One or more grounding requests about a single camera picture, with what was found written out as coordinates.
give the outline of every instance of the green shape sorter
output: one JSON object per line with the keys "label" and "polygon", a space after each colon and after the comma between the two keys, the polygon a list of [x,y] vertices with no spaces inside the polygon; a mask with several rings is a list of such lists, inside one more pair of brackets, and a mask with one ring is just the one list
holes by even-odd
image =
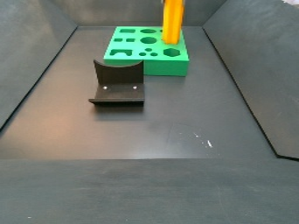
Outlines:
{"label": "green shape sorter", "polygon": [[185,76],[189,58],[183,39],[167,45],[161,27],[119,26],[107,47],[104,62],[127,66],[144,61],[144,74]]}

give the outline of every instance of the gray surface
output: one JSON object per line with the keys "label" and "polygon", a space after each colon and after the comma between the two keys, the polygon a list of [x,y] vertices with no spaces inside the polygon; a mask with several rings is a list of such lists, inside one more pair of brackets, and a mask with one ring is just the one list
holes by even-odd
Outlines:
{"label": "gray surface", "polygon": [[295,224],[299,164],[0,161],[0,222]]}
{"label": "gray surface", "polygon": [[276,153],[299,158],[299,10],[228,0],[204,30]]}
{"label": "gray surface", "polygon": [[[161,25],[161,0],[51,0],[79,25]],[[225,0],[188,0],[184,25],[203,25]]]}
{"label": "gray surface", "polygon": [[76,30],[0,136],[0,158],[273,158],[200,27],[187,77],[144,77],[144,107],[95,108],[113,28]]}
{"label": "gray surface", "polygon": [[45,0],[0,0],[0,129],[76,25]]}

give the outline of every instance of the black bracket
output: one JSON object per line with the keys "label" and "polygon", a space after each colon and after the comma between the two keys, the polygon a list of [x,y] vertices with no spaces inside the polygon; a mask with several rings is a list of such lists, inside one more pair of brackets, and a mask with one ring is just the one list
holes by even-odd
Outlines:
{"label": "black bracket", "polygon": [[107,66],[93,60],[97,73],[97,92],[93,104],[144,103],[144,62],[132,66]]}

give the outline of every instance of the gray wall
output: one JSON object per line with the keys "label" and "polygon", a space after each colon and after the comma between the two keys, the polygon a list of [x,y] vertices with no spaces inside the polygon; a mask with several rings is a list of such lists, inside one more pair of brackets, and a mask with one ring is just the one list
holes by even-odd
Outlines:
{"label": "gray wall", "polygon": [[[79,25],[160,25],[161,0],[52,0]],[[184,25],[203,25],[227,0],[187,0]]]}
{"label": "gray wall", "polygon": [[0,0],[0,128],[76,25],[45,0]]}
{"label": "gray wall", "polygon": [[203,27],[276,153],[299,158],[299,10],[228,0]]}

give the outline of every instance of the yellow peg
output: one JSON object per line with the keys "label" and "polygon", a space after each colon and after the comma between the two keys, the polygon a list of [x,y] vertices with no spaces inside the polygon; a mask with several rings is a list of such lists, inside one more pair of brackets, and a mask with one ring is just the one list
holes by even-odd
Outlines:
{"label": "yellow peg", "polygon": [[176,45],[183,26],[184,0],[163,0],[163,42]]}

